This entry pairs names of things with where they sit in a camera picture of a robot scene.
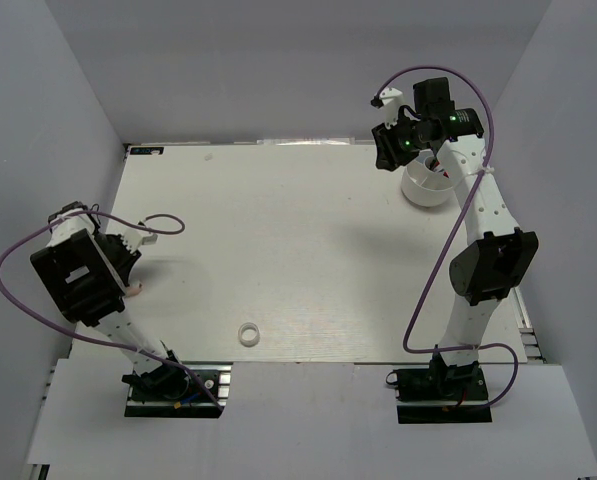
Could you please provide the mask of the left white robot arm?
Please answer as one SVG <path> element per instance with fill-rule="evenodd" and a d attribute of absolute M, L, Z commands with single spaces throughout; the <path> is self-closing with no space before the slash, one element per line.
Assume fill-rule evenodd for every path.
<path fill-rule="evenodd" d="M 48 223 L 49 243 L 30 261 L 63 317 L 104 334 L 108 342 L 138 348 L 124 352 L 133 365 L 124 383 L 160 399 L 183 396 L 189 374 L 161 363 L 161 359 L 175 362 L 177 357 L 164 343 L 144 334 L 125 310 L 130 272 L 141 257 L 139 248 L 155 243 L 157 235 L 132 227 L 121 234 L 106 234 L 78 201 L 50 215 Z"/>

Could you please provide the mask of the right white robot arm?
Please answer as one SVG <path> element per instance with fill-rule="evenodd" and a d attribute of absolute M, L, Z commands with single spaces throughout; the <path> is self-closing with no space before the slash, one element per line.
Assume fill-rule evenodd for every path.
<path fill-rule="evenodd" d="M 460 367 L 477 361 L 492 315 L 523 279 L 537 249 L 535 232 L 523 230 L 509 212 L 492 168 L 491 144 L 472 108 L 459 109 L 445 77 L 413 87 L 414 105 L 403 94 L 383 86 L 372 104 L 384 109 L 385 120 L 372 134 L 376 166 L 394 171 L 429 150 L 447 173 L 460 206 L 454 231 L 463 229 L 466 248 L 449 264 L 455 292 L 451 315 L 441 340 L 427 353 L 444 363 L 429 374 L 431 390 L 450 399 L 462 391 L 466 377 Z"/>

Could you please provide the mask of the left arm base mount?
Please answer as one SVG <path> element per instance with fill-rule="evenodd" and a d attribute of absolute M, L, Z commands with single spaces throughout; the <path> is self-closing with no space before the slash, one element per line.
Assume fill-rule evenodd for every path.
<path fill-rule="evenodd" d="M 188 364 L 222 408 L 226 406 L 231 384 L 231 364 Z M 122 376 L 129 386 L 124 416 L 127 418 L 218 419 L 222 411 L 198 384 L 185 377 L 158 373 L 162 380 L 148 386 L 135 373 Z"/>

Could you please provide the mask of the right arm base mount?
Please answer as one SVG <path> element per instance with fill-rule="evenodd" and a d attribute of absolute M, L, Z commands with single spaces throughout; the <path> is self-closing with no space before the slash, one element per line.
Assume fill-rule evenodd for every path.
<path fill-rule="evenodd" d="M 481 366 L 448 366 L 436 355 L 422 368 L 394 369 L 385 378 L 396 394 L 401 425 L 478 424 L 492 421 Z"/>

